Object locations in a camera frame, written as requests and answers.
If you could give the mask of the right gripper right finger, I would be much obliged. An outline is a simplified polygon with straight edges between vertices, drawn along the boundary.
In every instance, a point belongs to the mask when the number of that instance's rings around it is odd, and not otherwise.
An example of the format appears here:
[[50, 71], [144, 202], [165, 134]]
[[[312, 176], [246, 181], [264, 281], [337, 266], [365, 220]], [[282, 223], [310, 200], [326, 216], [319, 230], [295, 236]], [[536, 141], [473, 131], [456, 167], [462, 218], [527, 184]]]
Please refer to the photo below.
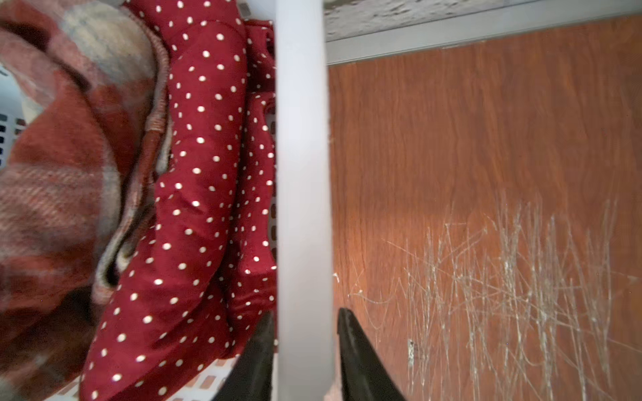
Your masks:
[[345, 307], [338, 314], [341, 388], [343, 400], [405, 401], [362, 329]]

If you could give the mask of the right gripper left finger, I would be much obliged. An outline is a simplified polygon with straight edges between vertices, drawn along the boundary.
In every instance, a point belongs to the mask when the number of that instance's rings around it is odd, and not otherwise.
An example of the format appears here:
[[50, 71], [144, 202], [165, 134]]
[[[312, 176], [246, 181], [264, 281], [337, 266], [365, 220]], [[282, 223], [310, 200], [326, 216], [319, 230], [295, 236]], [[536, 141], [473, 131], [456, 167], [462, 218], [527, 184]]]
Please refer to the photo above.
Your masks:
[[262, 315], [252, 337], [213, 401], [270, 401], [274, 371], [274, 313]]

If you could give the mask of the red polka dot skirt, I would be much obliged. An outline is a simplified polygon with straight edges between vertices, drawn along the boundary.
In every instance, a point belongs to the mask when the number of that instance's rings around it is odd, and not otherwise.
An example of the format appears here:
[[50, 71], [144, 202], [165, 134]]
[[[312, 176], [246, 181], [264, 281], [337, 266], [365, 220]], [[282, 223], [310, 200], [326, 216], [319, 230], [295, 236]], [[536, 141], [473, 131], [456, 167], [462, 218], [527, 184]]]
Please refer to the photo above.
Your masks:
[[170, 54], [167, 170], [80, 381], [83, 400], [165, 400], [239, 355], [275, 309], [274, 30], [234, 1], [128, 1]]

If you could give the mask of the white plastic basket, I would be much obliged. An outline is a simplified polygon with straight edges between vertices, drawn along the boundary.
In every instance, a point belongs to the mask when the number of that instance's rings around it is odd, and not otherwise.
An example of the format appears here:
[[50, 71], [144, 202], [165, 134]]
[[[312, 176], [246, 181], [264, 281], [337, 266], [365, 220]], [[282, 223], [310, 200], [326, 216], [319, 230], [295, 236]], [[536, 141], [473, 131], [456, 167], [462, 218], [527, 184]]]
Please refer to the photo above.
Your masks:
[[[128, 9], [127, 6], [126, 6], [127, 2], [128, 1], [123, 1], [120, 5], [117, 5], [117, 6]], [[237, 2], [235, 2], [235, 3], [237, 4], [239, 13], [241, 15], [241, 11], [240, 11], [239, 5], [238, 5]], [[139, 18], [148, 28], [150, 28], [160, 38], [160, 40], [162, 41], [162, 43], [163, 43], [163, 45], [164, 45], [164, 47], [165, 47], [165, 49], [167, 51], [168, 58], [169, 58], [169, 63], [170, 63], [169, 51], [168, 51], [167, 47], [165, 46], [165, 44], [164, 44], [162, 38], [160, 37], [159, 33], [156, 30], [154, 30], [153, 28], [149, 27], [145, 23], [145, 21], [142, 19], [142, 17], [140, 15], [138, 15], [137, 13], [134, 13], [134, 15], [137, 16], [137, 18]], [[276, 47], [276, 43], [277, 43], [277, 38], [276, 38], [275, 32], [274, 32], [274, 38], [275, 38], [275, 45], [274, 45], [274, 57], [275, 57], [275, 47]], [[276, 60], [276, 69], [277, 69], [277, 73], [278, 73], [279, 67], [277, 65], [277, 60]], [[169, 79], [169, 64], [168, 64], [167, 81], [168, 81], [168, 79]], [[276, 103], [275, 103], [274, 114], [275, 114], [275, 112], [277, 111], [277, 108], [278, 108], [277, 101], [278, 101], [278, 98], [279, 98], [279, 93], [276, 90], [276, 83], [277, 83], [277, 74], [276, 74], [276, 79], [275, 79]], [[156, 181], [157, 177], [161, 173], [163, 173], [163, 172], [165, 172], [167, 170], [167, 167], [168, 167], [169, 151], [170, 151], [170, 148], [171, 148], [172, 121], [171, 121], [171, 116], [170, 116], [170, 113], [169, 113], [169, 99], [168, 99], [167, 83], [166, 83], [166, 92], [167, 92], [167, 128], [166, 128], [166, 133], [165, 133], [164, 139], [162, 141], [162, 144], [160, 145], [160, 150], [158, 150], [157, 157], [155, 159], [155, 175], [154, 175], [154, 178], [153, 178], [153, 181], [152, 181], [150, 206], [149, 206], [149, 209], [146, 212], [143, 212], [141, 214], [138, 222], [135, 225], [133, 225], [131, 231], [126, 236], [125, 240], [123, 240], [122, 244], [120, 245], [120, 247], [119, 247], [119, 249], [117, 251], [117, 254], [116, 254], [115, 260], [114, 260], [114, 265], [115, 265], [115, 289], [116, 289], [116, 286], [117, 286], [117, 284], [119, 282], [121, 269], [127, 266], [129, 252], [131, 252], [131, 251], [133, 251], [135, 249], [137, 241], [140, 239], [142, 234], [144, 234], [144, 232], [145, 232], [145, 221], [148, 218], [150, 218], [152, 216], [152, 214], [153, 214], [153, 203], [154, 203], [153, 194], [154, 194], [154, 189], [155, 189], [155, 181]], [[21, 90], [20, 90], [20, 95], [21, 95], [21, 109], [23, 111]], [[277, 207], [276, 202], [277, 202], [277, 200], [279, 198], [289, 198], [289, 197], [292, 196], [292, 194], [294, 193], [294, 186], [290, 181], [278, 182], [278, 180], [277, 180], [277, 173], [279, 171], [279, 165], [278, 165], [279, 157], [278, 157], [278, 155], [276, 153], [276, 145], [277, 145], [277, 143], [279, 141], [279, 136], [275, 133], [274, 117], [272, 119], [272, 123], [273, 123], [273, 133], [274, 133], [274, 140], [275, 140], [275, 155], [276, 155], [276, 185], [275, 185], [275, 194], [274, 194], [274, 200], [273, 200], [274, 217], [272, 219], [272, 223], [273, 223], [273, 226], [274, 226], [274, 245], [275, 245], [274, 254], [275, 254], [275, 260], [277, 262], [277, 242], [278, 242], [278, 238], [277, 238], [276, 229], [277, 229], [278, 224], [293, 220], [294, 219], [294, 215], [295, 215], [296, 212], [300, 212], [301, 213], [302, 219], [303, 219], [304, 222], [311, 222], [314, 219], [314, 217], [317, 217], [319, 212], [324, 209], [324, 207], [327, 207], [329, 205], [329, 200], [326, 197], [315, 197], [310, 192], [306, 192], [305, 195], [304, 195], [304, 199], [301, 200], [300, 202], [298, 202], [294, 207], [290, 207], [290, 208]], [[24, 116], [24, 121], [22, 123], [21, 129], [18, 131], [18, 135], [25, 129], [25, 127], [26, 127], [26, 120], [25, 120], [25, 116]], [[278, 263], [277, 263], [277, 282], [278, 282]], [[102, 311], [102, 314], [100, 315], [100, 321], [98, 322], [98, 325], [97, 325], [97, 328], [96, 328], [95, 337], [92, 340], [92, 342], [90, 344], [90, 347], [88, 349], [88, 352], [87, 352], [87, 355], [86, 355], [86, 359], [85, 359], [85, 364], [86, 364], [88, 353], [90, 352], [90, 348], [91, 348], [93, 342], [95, 342], [96, 334], [97, 334], [97, 331], [98, 331], [98, 329], [100, 327], [100, 323], [101, 323], [101, 319], [102, 319], [103, 313], [105, 311], [105, 307], [104, 307], [104, 309]], [[77, 383], [78, 384], [79, 387], [78, 387], [77, 395], [78, 395], [79, 399], [81, 399], [80, 398], [80, 381], [81, 381], [82, 374], [84, 372], [85, 364], [83, 366], [83, 369], [80, 372], [80, 375], [77, 376], [72, 381], [68, 382], [68, 384], [72, 384], [72, 383]]]

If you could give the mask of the red plaid skirt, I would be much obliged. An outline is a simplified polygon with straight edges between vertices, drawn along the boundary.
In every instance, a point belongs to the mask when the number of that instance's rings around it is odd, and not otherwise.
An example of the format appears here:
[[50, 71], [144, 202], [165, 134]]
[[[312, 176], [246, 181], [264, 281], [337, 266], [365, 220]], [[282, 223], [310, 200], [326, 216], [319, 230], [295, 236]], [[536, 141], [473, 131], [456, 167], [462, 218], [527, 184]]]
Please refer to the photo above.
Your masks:
[[126, 8], [4, 1], [1, 63], [26, 120], [1, 170], [1, 397], [43, 400], [80, 375], [149, 209], [169, 58]]

